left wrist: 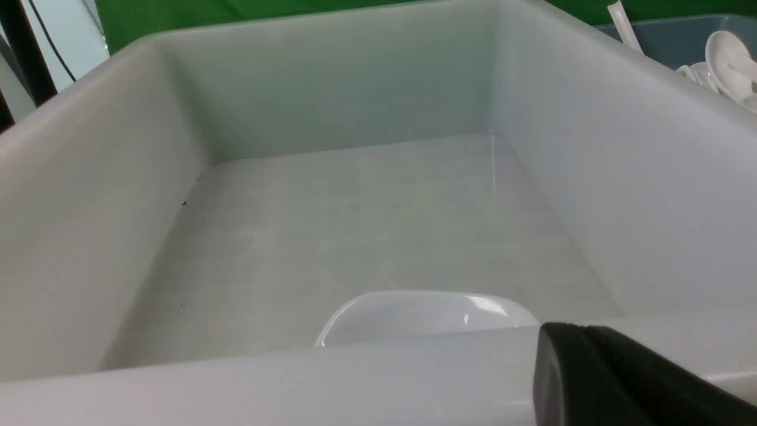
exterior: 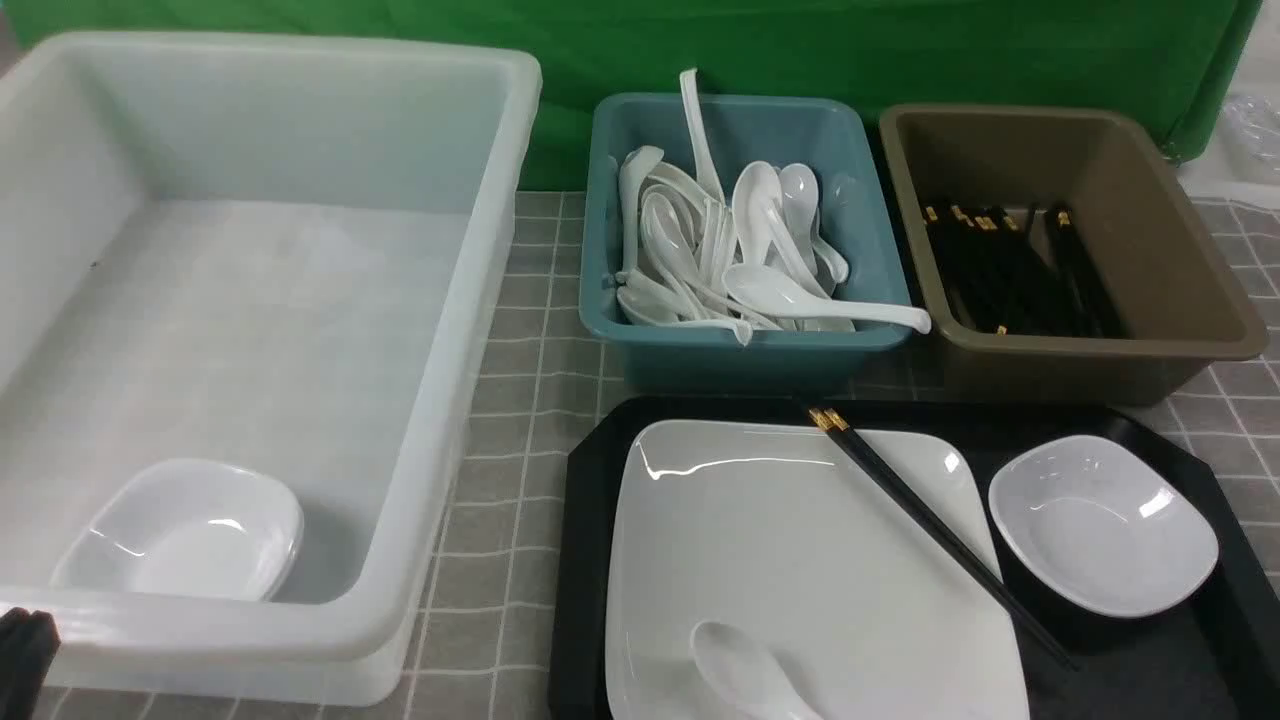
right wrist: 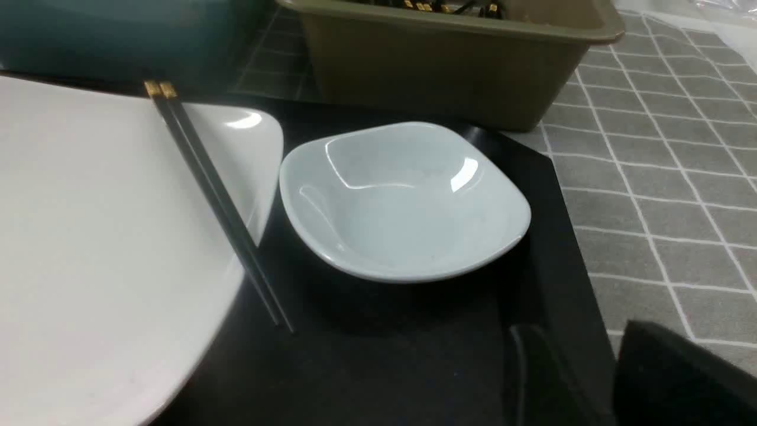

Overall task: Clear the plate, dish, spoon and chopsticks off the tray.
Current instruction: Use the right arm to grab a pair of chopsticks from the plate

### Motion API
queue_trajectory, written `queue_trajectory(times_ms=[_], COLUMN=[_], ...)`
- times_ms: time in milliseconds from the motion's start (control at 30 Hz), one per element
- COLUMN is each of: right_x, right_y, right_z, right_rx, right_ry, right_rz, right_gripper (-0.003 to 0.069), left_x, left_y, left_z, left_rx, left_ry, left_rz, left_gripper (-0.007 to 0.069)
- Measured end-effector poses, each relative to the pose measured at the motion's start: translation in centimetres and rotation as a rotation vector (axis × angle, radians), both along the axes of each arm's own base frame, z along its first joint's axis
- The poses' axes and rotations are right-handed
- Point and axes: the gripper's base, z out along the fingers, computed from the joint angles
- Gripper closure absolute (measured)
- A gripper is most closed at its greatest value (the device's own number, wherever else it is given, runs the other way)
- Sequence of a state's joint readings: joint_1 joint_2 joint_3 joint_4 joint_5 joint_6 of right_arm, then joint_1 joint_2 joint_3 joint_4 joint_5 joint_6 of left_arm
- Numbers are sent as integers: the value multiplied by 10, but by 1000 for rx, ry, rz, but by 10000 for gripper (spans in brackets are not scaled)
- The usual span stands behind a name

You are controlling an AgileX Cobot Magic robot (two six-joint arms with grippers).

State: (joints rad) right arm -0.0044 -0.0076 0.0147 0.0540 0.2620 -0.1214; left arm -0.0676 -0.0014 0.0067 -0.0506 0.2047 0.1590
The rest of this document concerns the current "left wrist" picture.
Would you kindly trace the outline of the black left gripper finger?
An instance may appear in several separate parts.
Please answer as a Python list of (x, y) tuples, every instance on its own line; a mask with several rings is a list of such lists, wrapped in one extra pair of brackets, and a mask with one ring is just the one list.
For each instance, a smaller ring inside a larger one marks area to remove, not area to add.
[(533, 370), (537, 425), (754, 425), (754, 404), (606, 326), (546, 322)]

